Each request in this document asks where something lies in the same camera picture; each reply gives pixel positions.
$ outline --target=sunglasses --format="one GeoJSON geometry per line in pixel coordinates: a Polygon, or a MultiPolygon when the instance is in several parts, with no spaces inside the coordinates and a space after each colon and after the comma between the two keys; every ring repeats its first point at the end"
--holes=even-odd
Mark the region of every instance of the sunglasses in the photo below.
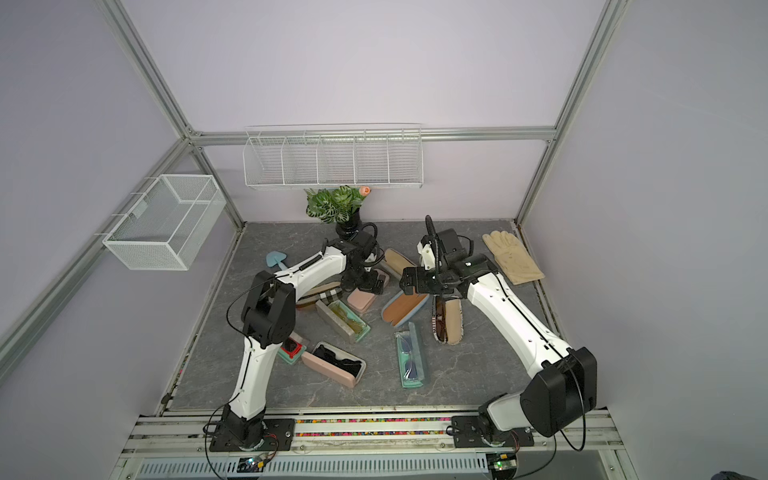
{"type": "Polygon", "coordinates": [[[333,366],[339,367],[341,370],[344,370],[345,372],[349,372],[352,374],[352,376],[357,377],[357,374],[360,373],[360,369],[362,368],[362,362],[359,360],[351,360],[351,359],[337,359],[336,354],[329,349],[327,349],[324,345],[320,345],[317,348],[315,348],[315,351],[312,352],[312,354],[318,358],[321,358],[325,360],[326,362],[330,363],[333,366]]]}
{"type": "Polygon", "coordinates": [[[445,328],[445,300],[435,295],[432,301],[432,332],[440,343],[448,342],[448,330],[445,328]]]}

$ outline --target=table surface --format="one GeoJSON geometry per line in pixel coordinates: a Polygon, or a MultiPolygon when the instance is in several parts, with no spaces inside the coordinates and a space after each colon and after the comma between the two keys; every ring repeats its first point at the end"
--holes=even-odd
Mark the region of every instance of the table surface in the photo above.
{"type": "MultiPolygon", "coordinates": [[[[393,248],[418,263],[416,244],[425,234],[423,222],[379,222],[379,244],[393,248]]],[[[493,230],[512,231],[508,220],[435,222],[437,231],[454,228],[475,241],[475,252],[492,254],[482,234],[493,230]]],[[[226,323],[227,307],[246,290],[253,276],[266,266],[266,254],[279,250],[293,265],[317,251],[323,238],[334,238],[332,225],[322,223],[249,223],[243,232],[232,264],[223,279],[210,314],[184,368],[173,410],[214,409],[226,402],[234,390],[243,355],[243,338],[226,323]]],[[[512,287],[528,308],[545,322],[538,294],[531,283],[512,287]]],[[[512,348],[491,321],[467,300],[462,300],[464,337],[458,345],[437,343],[432,336],[429,303],[412,318],[419,329],[426,363],[425,385],[404,389],[400,385],[395,347],[395,328],[381,320],[381,309],[397,292],[390,281],[371,308],[361,317],[371,331],[359,343],[348,343],[314,310],[296,312],[296,331],[314,346],[331,343],[367,362],[359,384],[349,389],[309,368],[301,361],[288,365],[280,358],[266,390],[268,408],[338,406],[479,406],[491,397],[522,390],[528,375],[512,348]]],[[[230,316],[240,328],[243,300],[235,302],[230,316]]]]}

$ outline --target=glove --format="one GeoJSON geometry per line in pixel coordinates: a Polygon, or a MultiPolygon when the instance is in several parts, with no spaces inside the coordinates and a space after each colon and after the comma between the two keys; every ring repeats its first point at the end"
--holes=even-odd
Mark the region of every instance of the glove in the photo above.
{"type": "Polygon", "coordinates": [[[490,235],[483,235],[482,241],[513,285],[544,278],[522,242],[511,233],[494,230],[490,235]]]}

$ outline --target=white mesh basket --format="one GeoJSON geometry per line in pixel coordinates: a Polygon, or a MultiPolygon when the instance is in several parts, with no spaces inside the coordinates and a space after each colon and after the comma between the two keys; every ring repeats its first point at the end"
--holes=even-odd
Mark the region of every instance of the white mesh basket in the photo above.
{"type": "Polygon", "coordinates": [[[160,175],[104,245],[131,270],[189,270],[225,204],[210,175],[160,175]]]}
{"type": "Polygon", "coordinates": [[[243,149],[245,183],[269,188],[421,187],[419,129],[282,136],[251,134],[243,149]]]}

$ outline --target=vented metal panel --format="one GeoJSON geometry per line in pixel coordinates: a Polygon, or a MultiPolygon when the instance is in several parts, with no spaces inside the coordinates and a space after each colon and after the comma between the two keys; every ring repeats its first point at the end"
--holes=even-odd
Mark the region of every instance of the vented metal panel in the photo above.
{"type": "Polygon", "coordinates": [[[254,189],[424,183],[418,128],[358,134],[281,136],[254,132],[243,149],[245,183],[254,189]]]}
{"type": "MultiPolygon", "coordinates": [[[[226,478],[253,477],[253,472],[238,472],[240,457],[212,458],[219,475],[226,478]]],[[[290,476],[352,477],[363,475],[398,476],[413,474],[486,473],[485,454],[451,453],[424,455],[321,455],[277,456],[266,466],[263,477],[290,476]]],[[[212,478],[205,457],[149,458],[139,470],[137,480],[149,478],[212,478]]]]}

